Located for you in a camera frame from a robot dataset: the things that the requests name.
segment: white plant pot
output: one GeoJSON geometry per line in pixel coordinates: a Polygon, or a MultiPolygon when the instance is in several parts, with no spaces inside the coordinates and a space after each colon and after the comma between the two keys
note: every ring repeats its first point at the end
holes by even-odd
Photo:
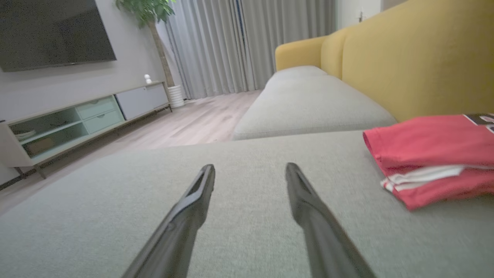
{"type": "Polygon", "coordinates": [[[182,87],[180,85],[169,87],[168,91],[170,93],[170,105],[172,108],[177,108],[185,105],[184,97],[182,95],[182,87]]]}

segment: tv stand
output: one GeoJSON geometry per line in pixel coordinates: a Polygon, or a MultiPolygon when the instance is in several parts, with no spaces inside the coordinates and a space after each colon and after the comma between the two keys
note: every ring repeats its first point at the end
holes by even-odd
{"type": "Polygon", "coordinates": [[[40,165],[105,133],[171,105],[162,82],[72,103],[22,119],[0,123],[0,160],[26,178],[20,167],[40,165]],[[16,134],[35,132],[29,137],[16,134]]]}

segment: box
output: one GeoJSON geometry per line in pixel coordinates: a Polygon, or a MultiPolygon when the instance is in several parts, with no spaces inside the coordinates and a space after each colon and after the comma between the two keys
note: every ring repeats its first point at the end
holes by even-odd
{"type": "Polygon", "coordinates": [[[55,146],[55,142],[50,137],[43,138],[39,141],[35,141],[26,146],[26,150],[30,156],[37,155],[46,150],[49,150],[55,146]]]}

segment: folded clothes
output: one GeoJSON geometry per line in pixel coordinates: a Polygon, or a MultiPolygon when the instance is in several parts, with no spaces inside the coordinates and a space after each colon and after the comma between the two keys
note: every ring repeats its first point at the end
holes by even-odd
{"type": "Polygon", "coordinates": [[[364,132],[386,178],[409,210],[494,193],[494,114],[415,118],[364,132]]]}

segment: bowl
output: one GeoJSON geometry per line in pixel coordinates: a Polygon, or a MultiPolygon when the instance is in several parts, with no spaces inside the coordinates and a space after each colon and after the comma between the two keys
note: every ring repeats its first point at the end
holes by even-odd
{"type": "Polygon", "coordinates": [[[15,133],[15,137],[17,138],[17,140],[21,141],[21,140],[25,140],[31,136],[34,136],[36,134],[36,131],[35,130],[31,130],[31,131],[20,131],[19,133],[15,133]]]}

